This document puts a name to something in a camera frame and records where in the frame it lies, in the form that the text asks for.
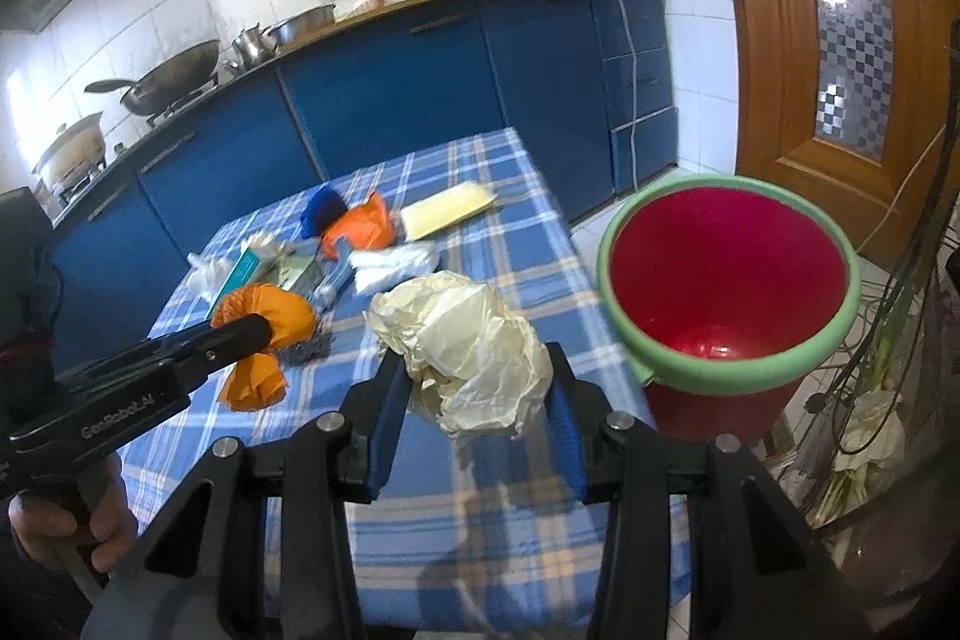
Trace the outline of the person's left hand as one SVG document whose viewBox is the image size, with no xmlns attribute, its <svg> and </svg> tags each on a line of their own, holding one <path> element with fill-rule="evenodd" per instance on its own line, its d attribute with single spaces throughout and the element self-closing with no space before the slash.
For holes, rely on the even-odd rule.
<svg viewBox="0 0 960 640">
<path fill-rule="evenodd" d="M 121 459 L 108 456 L 99 471 L 106 478 L 106 489 L 89 514 L 89 534 L 98 542 L 91 562 L 99 573 L 109 573 L 137 541 L 139 525 L 127 507 Z M 29 559 L 47 570 L 62 567 L 59 544 L 78 533 L 75 516 L 48 498 L 21 492 L 8 505 L 8 520 Z"/>
</svg>

